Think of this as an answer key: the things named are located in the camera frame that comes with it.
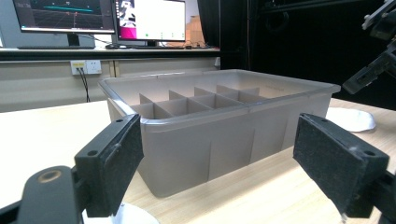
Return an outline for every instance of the computer monitor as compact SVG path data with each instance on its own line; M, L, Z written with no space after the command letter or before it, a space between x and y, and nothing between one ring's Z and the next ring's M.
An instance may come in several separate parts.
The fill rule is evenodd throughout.
M185 42L186 6L176 0L115 0L118 40Z
M13 0L22 32L67 34L78 46L78 35L115 34L110 0Z

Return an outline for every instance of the plastic storage box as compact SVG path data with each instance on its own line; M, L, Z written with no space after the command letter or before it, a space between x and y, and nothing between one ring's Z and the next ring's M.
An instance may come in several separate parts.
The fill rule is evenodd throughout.
M166 197L291 147L300 113L325 117L340 87L244 70L101 80L112 120L138 113L138 172Z

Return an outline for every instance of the desk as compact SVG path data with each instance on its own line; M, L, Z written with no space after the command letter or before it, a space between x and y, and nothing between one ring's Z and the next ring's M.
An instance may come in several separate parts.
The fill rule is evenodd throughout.
M391 156L396 168L396 111L332 99L331 106L374 115L375 130L356 135ZM0 207L21 197L26 179L74 155L110 122L106 102L0 114ZM292 147L235 172L167 198L155 198L136 173L124 201L166 223L341 223L332 202L291 157ZM347 223L377 223L349 218Z

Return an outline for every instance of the wall socket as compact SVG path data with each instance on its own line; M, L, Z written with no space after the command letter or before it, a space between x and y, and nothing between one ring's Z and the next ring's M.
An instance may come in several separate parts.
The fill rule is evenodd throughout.
M94 75L102 74L102 65L99 60L70 61L73 75Z
M85 64L87 65L88 74L102 74L102 65L99 60L89 60Z
M70 61L73 75L80 75L83 72L87 73L87 66L85 61Z

